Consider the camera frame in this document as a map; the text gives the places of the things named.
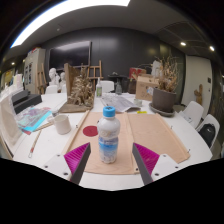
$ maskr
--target white cup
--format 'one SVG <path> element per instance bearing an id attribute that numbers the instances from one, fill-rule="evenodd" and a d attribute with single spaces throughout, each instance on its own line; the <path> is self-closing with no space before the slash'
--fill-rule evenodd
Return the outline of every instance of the white cup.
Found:
<path id="1" fill-rule="evenodd" d="M 71 125 L 67 115 L 57 115 L 56 117 L 48 117 L 50 123 L 54 124 L 58 134 L 64 135 L 71 131 Z"/>

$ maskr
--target white chair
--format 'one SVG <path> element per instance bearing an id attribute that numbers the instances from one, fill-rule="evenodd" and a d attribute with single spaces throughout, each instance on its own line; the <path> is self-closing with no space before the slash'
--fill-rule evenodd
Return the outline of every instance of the white chair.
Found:
<path id="1" fill-rule="evenodd" d="M 204 112 L 204 108 L 196 103 L 195 101 L 191 101 L 187 107 L 185 108 L 185 110 L 183 111 L 183 113 L 192 119 L 192 122 L 190 122 L 190 124 L 196 128 L 201 120 L 202 114 Z"/>
<path id="2" fill-rule="evenodd" d="M 67 93 L 66 84 L 64 84 L 61 88 L 61 93 Z"/>
<path id="3" fill-rule="evenodd" d="M 214 137 L 214 139 L 212 141 L 212 144 L 211 144 L 211 147 L 210 147 L 210 149 L 211 149 L 213 144 L 214 144 L 214 142 L 215 142 L 215 140 L 216 140 L 216 137 L 218 135 L 220 125 L 219 125 L 219 122 L 211 114 L 208 114 L 205 117 L 204 121 L 198 126 L 196 131 L 199 132 L 204 124 L 213 124 L 215 126 L 215 137 Z"/>
<path id="4" fill-rule="evenodd" d="M 114 90 L 114 82 L 113 81 L 100 81 L 102 85 L 102 93 L 109 93 Z"/>
<path id="5" fill-rule="evenodd" d="M 53 94 L 53 93 L 57 93 L 57 92 L 58 92 L 58 86 L 51 85 L 51 86 L 47 87 L 45 94 Z"/>

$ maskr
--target box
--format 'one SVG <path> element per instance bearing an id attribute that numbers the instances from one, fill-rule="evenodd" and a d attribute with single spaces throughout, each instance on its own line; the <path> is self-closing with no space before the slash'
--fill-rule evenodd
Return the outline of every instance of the box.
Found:
<path id="1" fill-rule="evenodd" d="M 132 77 L 132 73 L 135 73 L 135 75 L 138 77 L 138 75 L 140 73 L 146 73 L 146 70 L 145 69 L 142 69 L 142 68 L 130 68 L 129 69 L 129 78 L 130 79 L 133 79 L 134 77 Z"/>
<path id="2" fill-rule="evenodd" d="M 159 79 L 139 76 L 136 84 L 136 99 L 152 101 L 153 88 L 159 86 Z"/>
<path id="3" fill-rule="evenodd" d="M 144 73 L 140 73 L 139 76 L 148 77 L 148 78 L 154 78 L 153 75 L 151 75 L 151 74 L 144 74 Z"/>

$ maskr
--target plastic water bottle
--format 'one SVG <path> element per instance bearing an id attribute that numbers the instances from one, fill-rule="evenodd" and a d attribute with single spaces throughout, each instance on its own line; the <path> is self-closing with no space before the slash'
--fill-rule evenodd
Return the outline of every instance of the plastic water bottle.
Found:
<path id="1" fill-rule="evenodd" d="M 97 124 L 99 133 L 100 159 L 104 163 L 113 163 L 117 158 L 120 121 L 115 117 L 114 107 L 104 107 L 103 117 Z"/>
<path id="2" fill-rule="evenodd" d="M 96 97 L 102 96 L 102 85 L 100 84 L 100 78 L 98 78 L 98 82 L 96 85 Z"/>

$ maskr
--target lamp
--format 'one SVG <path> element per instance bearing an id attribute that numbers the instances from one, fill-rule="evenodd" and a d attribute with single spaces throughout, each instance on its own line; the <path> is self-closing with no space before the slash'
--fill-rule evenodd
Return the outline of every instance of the lamp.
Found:
<path id="1" fill-rule="evenodd" d="M 12 47 L 21 45 L 33 32 L 43 26 L 45 23 L 55 19 L 58 16 L 61 16 L 65 13 L 82 9 L 86 7 L 93 7 L 93 6 L 128 6 L 130 0 L 82 0 L 82 1 L 74 1 L 74 0 L 67 0 L 64 1 L 49 10 L 45 11 L 39 17 L 37 17 L 33 22 L 31 22 L 17 37 L 15 42 L 12 44 Z"/>

